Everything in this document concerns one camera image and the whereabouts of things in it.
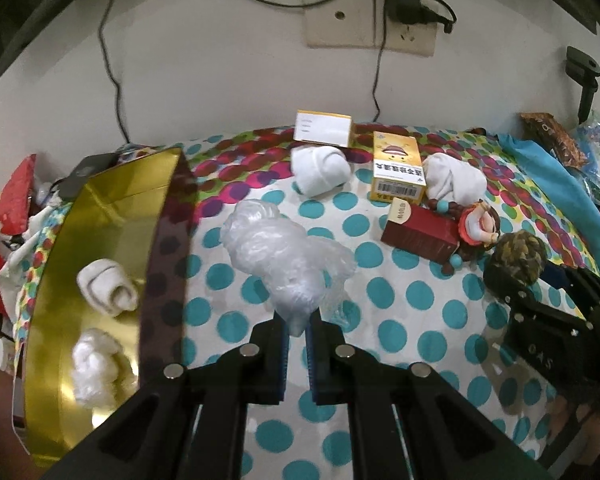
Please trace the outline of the yellow medicine box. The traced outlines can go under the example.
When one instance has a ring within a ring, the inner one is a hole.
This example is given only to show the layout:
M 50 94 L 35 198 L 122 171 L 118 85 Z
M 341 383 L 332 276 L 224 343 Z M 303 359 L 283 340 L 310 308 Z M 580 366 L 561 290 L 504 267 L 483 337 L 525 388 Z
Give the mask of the yellow medicine box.
M 400 198 L 418 205 L 426 188 L 416 139 L 403 134 L 375 131 L 370 198 L 383 203 Z

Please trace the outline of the white plastic jar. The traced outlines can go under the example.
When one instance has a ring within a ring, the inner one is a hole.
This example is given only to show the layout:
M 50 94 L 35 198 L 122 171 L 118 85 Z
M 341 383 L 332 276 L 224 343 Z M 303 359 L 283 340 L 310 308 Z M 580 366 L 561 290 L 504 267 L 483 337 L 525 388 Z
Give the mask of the white plastic jar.
M 15 375 L 15 343 L 7 337 L 0 338 L 0 371 L 10 376 Z

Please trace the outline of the red cigarette box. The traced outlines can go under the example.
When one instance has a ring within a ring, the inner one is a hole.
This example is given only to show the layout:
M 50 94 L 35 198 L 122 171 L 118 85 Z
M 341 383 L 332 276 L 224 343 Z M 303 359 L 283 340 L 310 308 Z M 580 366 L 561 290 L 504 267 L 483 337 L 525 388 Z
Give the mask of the red cigarette box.
M 380 240 L 413 255 L 446 263 L 460 247 L 457 222 L 395 197 Z

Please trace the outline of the clear plastic bag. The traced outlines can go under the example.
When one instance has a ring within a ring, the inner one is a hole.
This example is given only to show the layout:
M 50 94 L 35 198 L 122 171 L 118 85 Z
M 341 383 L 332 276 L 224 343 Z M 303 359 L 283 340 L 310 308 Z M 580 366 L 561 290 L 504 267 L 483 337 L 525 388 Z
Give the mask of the clear plastic bag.
M 260 278 L 294 337 L 304 333 L 314 311 L 338 309 L 346 299 L 344 284 L 358 267 L 349 248 L 309 235 L 263 200 L 238 203 L 220 240 L 235 269 Z

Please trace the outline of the gold metal tray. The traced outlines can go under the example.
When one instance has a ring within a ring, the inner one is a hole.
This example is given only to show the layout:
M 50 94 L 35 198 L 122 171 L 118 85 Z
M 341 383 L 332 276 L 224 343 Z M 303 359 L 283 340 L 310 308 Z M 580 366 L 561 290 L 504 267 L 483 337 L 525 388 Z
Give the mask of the gold metal tray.
M 49 467 L 181 357 L 196 183 L 180 148 L 87 180 L 50 250 L 23 349 L 24 444 Z

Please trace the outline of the polka dot tablecloth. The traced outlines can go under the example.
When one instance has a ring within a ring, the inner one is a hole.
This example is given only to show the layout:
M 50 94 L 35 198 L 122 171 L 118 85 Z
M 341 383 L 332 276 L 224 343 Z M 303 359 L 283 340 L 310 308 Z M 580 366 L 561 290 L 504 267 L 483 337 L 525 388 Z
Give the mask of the polka dot tablecloth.
M 556 263 L 596 263 L 579 234 L 548 202 L 532 181 L 515 167 L 498 141 L 467 132 L 432 132 L 426 128 L 402 131 L 416 138 L 422 156 L 445 151 L 475 162 L 484 171 L 486 201 L 500 216 L 504 233 L 524 229 L 548 244 Z M 199 142 L 178 143 L 199 183 L 201 220 L 186 254 L 173 263 L 177 278 L 186 278 L 184 299 L 166 302 L 166 313 L 179 314 L 184 365 L 214 362 L 222 351 L 246 342 L 248 328 L 271 313 L 268 292 L 260 278 L 230 267 L 221 247 L 220 229 L 242 198 L 275 204 L 282 214 L 300 223 L 309 236 L 324 237 L 351 249 L 358 264 L 346 281 L 350 299 L 343 301 L 334 322 L 347 341 L 362 347 L 381 362 L 407 366 L 416 358 L 437 358 L 434 364 L 460 393 L 513 438 L 532 458 L 547 444 L 550 415 L 546 410 L 555 389 L 517 363 L 513 351 L 493 346 L 488 336 L 503 336 L 506 307 L 486 292 L 478 263 L 453 276 L 440 264 L 381 243 L 389 204 L 370 199 L 373 145 L 370 130 L 358 136 L 351 155 L 354 177 L 334 197 L 310 200 L 301 196 L 290 176 L 291 129 L 253 131 L 238 136 L 212 136 Z M 311 400 L 306 376 L 304 338 L 291 338 L 286 400 L 278 408 L 249 408 L 248 434 L 242 466 L 246 479 L 351 479 L 351 450 L 345 408 L 320 408 Z M 52 415 L 42 415 L 42 429 L 27 449 L 37 465 L 48 467 L 73 448 L 105 415 L 80 408 L 75 422 L 58 418 L 73 403 L 72 387 L 54 393 L 60 401 Z

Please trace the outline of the white cloth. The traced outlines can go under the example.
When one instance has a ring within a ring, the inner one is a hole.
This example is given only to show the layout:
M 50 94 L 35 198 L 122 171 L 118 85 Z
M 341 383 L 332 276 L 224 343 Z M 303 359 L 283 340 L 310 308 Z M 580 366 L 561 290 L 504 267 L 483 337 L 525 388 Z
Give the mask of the white cloth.
M 17 297 L 24 284 L 27 269 L 24 264 L 32 264 L 35 247 L 42 232 L 45 221 L 62 203 L 57 193 L 54 193 L 45 208 L 29 219 L 29 226 L 23 233 L 23 243 L 11 252 L 0 270 L 0 295 L 6 315 L 15 322 Z

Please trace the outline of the red-haired doll figurine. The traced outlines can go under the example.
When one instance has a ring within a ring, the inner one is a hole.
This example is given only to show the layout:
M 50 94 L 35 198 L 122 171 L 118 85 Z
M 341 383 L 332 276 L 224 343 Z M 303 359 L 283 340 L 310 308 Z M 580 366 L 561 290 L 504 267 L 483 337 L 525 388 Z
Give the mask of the red-haired doll figurine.
M 477 260 L 493 248 L 501 235 L 501 220 L 496 211 L 483 200 L 463 206 L 449 200 L 430 198 L 426 206 L 443 217 L 452 219 L 460 242 L 456 252 L 441 265 L 444 276 L 452 276 L 466 262 Z

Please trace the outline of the black set-top box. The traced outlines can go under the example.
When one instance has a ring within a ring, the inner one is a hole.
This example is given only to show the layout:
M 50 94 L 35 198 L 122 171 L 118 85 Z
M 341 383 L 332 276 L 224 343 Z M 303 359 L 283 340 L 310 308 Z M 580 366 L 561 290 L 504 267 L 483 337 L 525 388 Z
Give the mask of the black set-top box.
M 58 196 L 62 200 L 71 202 L 79 195 L 91 176 L 113 167 L 118 158 L 118 153 L 104 153 L 85 157 L 73 168 L 68 177 L 65 177 L 59 183 Z

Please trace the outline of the white rolled sock pair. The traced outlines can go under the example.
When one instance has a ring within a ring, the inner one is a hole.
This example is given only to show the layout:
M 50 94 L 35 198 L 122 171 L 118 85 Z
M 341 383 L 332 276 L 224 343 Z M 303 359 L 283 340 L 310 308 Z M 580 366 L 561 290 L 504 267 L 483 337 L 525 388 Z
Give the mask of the white rolled sock pair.
M 291 172 L 306 197 L 320 196 L 349 181 L 351 167 L 339 148 L 327 145 L 293 148 Z

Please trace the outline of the white and yellow box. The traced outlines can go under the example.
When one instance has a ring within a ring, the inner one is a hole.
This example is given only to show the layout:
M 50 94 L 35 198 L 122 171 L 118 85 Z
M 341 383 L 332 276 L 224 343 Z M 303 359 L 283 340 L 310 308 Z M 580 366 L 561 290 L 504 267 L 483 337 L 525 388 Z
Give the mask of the white and yellow box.
M 343 114 L 298 110 L 294 140 L 348 148 L 353 134 L 352 118 Z

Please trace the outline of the blue cloth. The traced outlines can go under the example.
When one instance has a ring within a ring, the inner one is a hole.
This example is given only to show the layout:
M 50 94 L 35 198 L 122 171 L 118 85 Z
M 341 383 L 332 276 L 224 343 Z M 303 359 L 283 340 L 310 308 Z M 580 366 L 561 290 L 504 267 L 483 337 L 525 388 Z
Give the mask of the blue cloth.
M 577 228 L 600 270 L 600 211 L 579 181 L 539 144 L 496 135 L 501 149 L 535 182 L 550 201 Z

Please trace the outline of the wall socket plate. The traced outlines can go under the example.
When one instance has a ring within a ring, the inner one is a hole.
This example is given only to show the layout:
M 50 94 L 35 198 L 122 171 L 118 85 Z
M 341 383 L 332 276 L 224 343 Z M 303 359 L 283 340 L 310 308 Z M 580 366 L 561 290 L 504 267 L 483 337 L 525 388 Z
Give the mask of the wall socket plate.
M 379 48 L 384 0 L 334 0 L 304 10 L 303 36 L 310 48 Z M 431 58 L 440 26 L 404 25 L 386 19 L 385 49 Z

